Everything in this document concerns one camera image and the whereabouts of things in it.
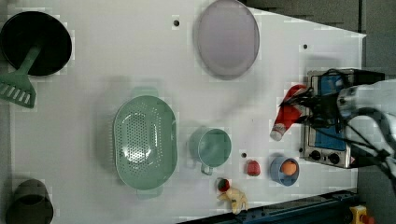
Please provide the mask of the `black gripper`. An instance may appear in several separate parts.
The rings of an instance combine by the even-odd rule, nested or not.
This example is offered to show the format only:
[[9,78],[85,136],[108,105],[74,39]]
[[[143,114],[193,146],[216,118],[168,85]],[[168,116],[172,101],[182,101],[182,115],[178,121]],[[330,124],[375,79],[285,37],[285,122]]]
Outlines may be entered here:
[[310,106],[310,124],[315,128],[330,128],[340,125],[337,97],[337,93],[316,95],[313,97],[312,88],[290,90],[280,105],[310,106],[312,104]]

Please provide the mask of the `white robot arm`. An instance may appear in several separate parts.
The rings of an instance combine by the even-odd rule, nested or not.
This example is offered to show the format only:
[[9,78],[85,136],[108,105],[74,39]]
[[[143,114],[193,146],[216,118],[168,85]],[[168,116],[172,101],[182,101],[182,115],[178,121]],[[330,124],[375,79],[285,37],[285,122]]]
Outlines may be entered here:
[[395,148],[395,132],[387,118],[395,111],[388,98],[395,92],[391,86],[390,81],[378,81],[315,95],[313,88],[296,85],[290,88],[279,105],[277,117],[285,120],[284,125],[276,125],[273,131],[282,136],[292,124],[300,123],[318,133],[325,133],[331,127],[345,128],[356,117],[368,117],[376,123],[388,146]]

